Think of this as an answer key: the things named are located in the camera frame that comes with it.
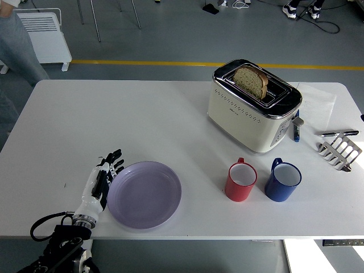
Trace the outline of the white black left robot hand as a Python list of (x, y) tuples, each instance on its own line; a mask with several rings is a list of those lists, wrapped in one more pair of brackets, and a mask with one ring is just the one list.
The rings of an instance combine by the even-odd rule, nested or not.
[(106, 208), (107, 195), (114, 178), (124, 169), (122, 150), (108, 154), (92, 170), (82, 193), (81, 205), (73, 215), (72, 224), (92, 229)]

